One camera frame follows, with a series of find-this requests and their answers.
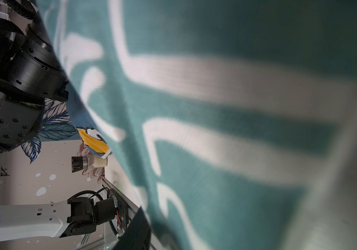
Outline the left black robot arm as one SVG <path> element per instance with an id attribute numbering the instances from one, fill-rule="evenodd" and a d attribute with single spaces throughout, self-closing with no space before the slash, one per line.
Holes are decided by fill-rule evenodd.
<path id="1" fill-rule="evenodd" d="M 41 129 L 45 101 L 66 101 L 68 78 L 32 1 L 6 1 L 29 19 L 26 31 L 0 18 L 0 154 L 30 141 Z"/>

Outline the blue cartoon pillow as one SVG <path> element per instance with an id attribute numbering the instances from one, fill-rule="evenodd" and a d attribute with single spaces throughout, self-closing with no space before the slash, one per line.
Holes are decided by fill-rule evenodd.
<path id="1" fill-rule="evenodd" d="M 72 125 L 78 132 L 83 144 L 95 155 L 106 159 L 112 150 L 106 143 L 104 136 L 97 128 L 91 115 L 70 83 L 66 86 L 69 93 L 65 105 L 72 122 Z"/>

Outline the teal cat pillow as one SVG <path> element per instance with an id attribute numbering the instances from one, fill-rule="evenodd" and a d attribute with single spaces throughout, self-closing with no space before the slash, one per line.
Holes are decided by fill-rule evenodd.
<path id="1" fill-rule="evenodd" d="M 175 250 L 357 250 L 357 1 L 38 1 Z"/>

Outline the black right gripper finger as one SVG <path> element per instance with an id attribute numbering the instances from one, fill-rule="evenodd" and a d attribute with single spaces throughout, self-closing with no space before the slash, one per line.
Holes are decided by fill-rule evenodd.
<path id="1" fill-rule="evenodd" d="M 128 227 L 123 234 L 120 231 L 123 229 L 121 226 L 121 213 L 119 210 L 116 212 L 117 221 L 117 234 L 116 240 L 113 242 L 112 250 L 149 250 L 151 243 L 151 228 L 146 218 L 145 212 L 142 207 L 135 213 L 134 218 L 128 224 Z"/>

